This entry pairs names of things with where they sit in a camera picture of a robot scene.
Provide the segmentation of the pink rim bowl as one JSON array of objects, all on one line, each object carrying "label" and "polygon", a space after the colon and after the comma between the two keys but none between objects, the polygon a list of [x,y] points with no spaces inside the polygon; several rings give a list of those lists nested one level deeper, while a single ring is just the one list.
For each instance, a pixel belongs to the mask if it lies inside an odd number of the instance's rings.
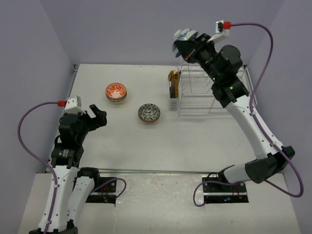
[{"label": "pink rim bowl", "polygon": [[127,92],[126,87],[118,82],[109,84],[105,89],[105,94],[111,98],[120,98]]}]

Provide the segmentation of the blue triangle pattern bowl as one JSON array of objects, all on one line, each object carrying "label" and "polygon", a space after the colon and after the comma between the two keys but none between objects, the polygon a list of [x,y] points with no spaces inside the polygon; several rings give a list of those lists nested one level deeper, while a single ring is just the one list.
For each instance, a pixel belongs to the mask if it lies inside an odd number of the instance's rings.
[{"label": "blue triangle pattern bowl", "polygon": [[125,94],[124,96],[122,96],[122,97],[120,97],[120,98],[111,98],[111,97],[109,97],[109,96],[106,96],[106,98],[109,100],[123,100],[123,99],[126,99],[126,97],[127,97],[127,94]]}]

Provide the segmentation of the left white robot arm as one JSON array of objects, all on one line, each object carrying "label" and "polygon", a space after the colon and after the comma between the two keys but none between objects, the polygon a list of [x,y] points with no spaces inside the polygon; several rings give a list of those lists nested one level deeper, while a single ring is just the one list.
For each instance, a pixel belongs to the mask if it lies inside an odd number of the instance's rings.
[{"label": "left white robot arm", "polygon": [[90,192],[101,187],[97,168],[80,168],[86,135],[107,124],[105,111],[89,106],[87,113],[65,112],[59,120],[59,135],[51,155],[51,186],[41,221],[33,234],[76,234],[82,208]]}]

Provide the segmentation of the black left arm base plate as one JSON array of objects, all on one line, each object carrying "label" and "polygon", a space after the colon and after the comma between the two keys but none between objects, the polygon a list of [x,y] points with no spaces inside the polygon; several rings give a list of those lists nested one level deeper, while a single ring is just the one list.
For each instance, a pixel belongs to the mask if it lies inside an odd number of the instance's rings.
[{"label": "black left arm base plate", "polygon": [[107,183],[105,186],[91,193],[87,197],[86,203],[115,204],[117,196],[116,186],[116,181]]}]

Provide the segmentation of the blue floral bowl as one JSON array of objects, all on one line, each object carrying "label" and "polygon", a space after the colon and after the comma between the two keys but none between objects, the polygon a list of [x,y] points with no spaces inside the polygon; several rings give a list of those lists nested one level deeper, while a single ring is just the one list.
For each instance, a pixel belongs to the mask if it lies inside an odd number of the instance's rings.
[{"label": "blue floral bowl", "polygon": [[[197,35],[198,31],[196,30],[189,28],[183,30],[179,29],[173,35],[173,42],[175,42],[176,40],[192,40],[196,38]],[[178,51],[174,43],[172,44],[172,52],[176,58],[180,56],[180,52]]]}]

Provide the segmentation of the dark rim bowl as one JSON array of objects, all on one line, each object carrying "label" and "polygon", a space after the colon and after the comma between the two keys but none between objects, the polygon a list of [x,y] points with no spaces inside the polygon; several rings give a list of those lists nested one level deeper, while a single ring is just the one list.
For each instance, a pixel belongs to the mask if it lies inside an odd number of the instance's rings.
[{"label": "dark rim bowl", "polygon": [[152,103],[146,103],[139,107],[138,109],[138,117],[144,119],[156,119],[160,118],[160,108]]}]

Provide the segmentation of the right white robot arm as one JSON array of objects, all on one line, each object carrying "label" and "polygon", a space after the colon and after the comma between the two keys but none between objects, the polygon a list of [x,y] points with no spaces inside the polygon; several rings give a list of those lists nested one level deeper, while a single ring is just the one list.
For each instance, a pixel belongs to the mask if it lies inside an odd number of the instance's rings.
[{"label": "right white robot arm", "polygon": [[295,151],[274,137],[255,107],[250,105],[251,95],[237,76],[242,66],[240,51],[235,46],[225,45],[217,52],[207,34],[175,40],[174,46],[187,63],[198,63],[212,79],[213,96],[234,117],[256,157],[253,161],[220,171],[219,189],[227,192],[239,181],[261,183],[281,172]]}]

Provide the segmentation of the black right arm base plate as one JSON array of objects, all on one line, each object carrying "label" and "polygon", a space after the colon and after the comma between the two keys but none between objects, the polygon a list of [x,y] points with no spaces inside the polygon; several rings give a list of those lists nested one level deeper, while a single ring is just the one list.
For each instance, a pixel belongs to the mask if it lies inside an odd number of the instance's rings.
[{"label": "black right arm base plate", "polygon": [[207,181],[217,181],[216,174],[208,174],[202,177],[203,197],[206,204],[226,204],[226,203],[249,203],[247,188],[244,183],[239,185],[224,186]]}]

